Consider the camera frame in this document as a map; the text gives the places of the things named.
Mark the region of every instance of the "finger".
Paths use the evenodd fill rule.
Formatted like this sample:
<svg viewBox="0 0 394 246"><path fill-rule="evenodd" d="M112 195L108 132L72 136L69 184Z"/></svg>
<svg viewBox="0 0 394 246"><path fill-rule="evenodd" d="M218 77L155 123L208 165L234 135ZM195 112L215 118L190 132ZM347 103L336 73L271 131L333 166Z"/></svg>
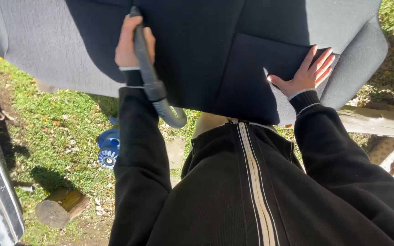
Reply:
<svg viewBox="0 0 394 246"><path fill-rule="evenodd" d="M327 49L323 54L317 59L316 62L309 68L310 74L315 74L323 65L323 63L326 61L326 59L331 55L332 53L332 48Z"/></svg>
<svg viewBox="0 0 394 246"><path fill-rule="evenodd" d="M316 88L323 82L325 81L329 75L331 74L332 68L329 67L326 69L326 71L316 80Z"/></svg>
<svg viewBox="0 0 394 246"><path fill-rule="evenodd" d="M325 63L322 65L322 67L314 74L315 78L318 79L320 78L320 76L322 76L322 74L325 73L325 71L329 68L329 66L331 66L331 64L334 62L335 60L335 56L331 55L330 57L328 57L325 61Z"/></svg>
<svg viewBox="0 0 394 246"><path fill-rule="evenodd" d="M279 78L276 75L268 75L267 80L270 81L271 83L277 85L279 88L281 88L281 86L283 86L283 84L285 83L285 81L283 79Z"/></svg>
<svg viewBox="0 0 394 246"><path fill-rule="evenodd" d="M152 62L155 62L155 44L156 38L151 33L150 27L144 28L144 38L147 43L147 51L150 55L150 59Z"/></svg>
<svg viewBox="0 0 394 246"><path fill-rule="evenodd" d="M121 27L121 35L119 36L119 43L129 41L133 42L133 32L135 27L142 22L141 16L130 17L126 15L123 26Z"/></svg>
<svg viewBox="0 0 394 246"><path fill-rule="evenodd" d="M302 64L300 65L299 70L307 71L309 65L313 61L314 56L317 52L317 45L313 45L313 47L309 50L308 54L306 55L305 59L303 60Z"/></svg>

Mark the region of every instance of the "wrist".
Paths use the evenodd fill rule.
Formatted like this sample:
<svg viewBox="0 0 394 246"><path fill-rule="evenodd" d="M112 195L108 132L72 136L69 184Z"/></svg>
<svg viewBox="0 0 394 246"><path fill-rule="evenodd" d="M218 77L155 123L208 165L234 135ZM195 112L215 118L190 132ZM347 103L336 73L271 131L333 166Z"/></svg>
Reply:
<svg viewBox="0 0 394 246"><path fill-rule="evenodd" d="M317 91L314 88L301 90L288 98L288 101L299 116L305 110L321 105Z"/></svg>

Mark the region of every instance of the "ribbed hose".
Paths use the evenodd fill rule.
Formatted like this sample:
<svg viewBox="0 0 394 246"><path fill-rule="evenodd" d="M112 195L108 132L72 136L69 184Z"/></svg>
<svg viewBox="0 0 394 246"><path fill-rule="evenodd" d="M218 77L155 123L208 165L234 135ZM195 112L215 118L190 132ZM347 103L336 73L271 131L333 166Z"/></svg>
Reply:
<svg viewBox="0 0 394 246"><path fill-rule="evenodd" d="M155 107L158 115L167 123L169 126L174 128L182 128L187 123L187 115L185 111L181 108L173 107L174 111L177 114L177 117L172 113L168 101L166 98L161 101L154 102L153 106Z"/></svg>

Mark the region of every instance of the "tree stump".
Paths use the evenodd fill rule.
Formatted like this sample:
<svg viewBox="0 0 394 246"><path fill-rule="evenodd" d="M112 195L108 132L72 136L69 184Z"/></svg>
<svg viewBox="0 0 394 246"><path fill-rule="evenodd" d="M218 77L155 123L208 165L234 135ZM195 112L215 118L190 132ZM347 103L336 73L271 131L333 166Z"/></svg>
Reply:
<svg viewBox="0 0 394 246"><path fill-rule="evenodd" d="M47 226L64 227L75 216L81 214L89 198L78 190L60 189L36 206L36 216Z"/></svg>

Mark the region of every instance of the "sleeve cuff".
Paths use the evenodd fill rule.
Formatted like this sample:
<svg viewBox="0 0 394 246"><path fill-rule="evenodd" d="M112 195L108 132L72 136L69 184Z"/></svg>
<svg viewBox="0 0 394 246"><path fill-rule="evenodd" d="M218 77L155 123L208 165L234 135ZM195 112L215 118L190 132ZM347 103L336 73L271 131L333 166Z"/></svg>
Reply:
<svg viewBox="0 0 394 246"><path fill-rule="evenodd" d="M123 71L123 74L126 87L144 88L144 82L139 70L126 70Z"/></svg>
<svg viewBox="0 0 394 246"><path fill-rule="evenodd" d="M295 95L290 100L291 105L296 111L296 115L299 116L305 110L321 105L319 96L316 90L308 90Z"/></svg>

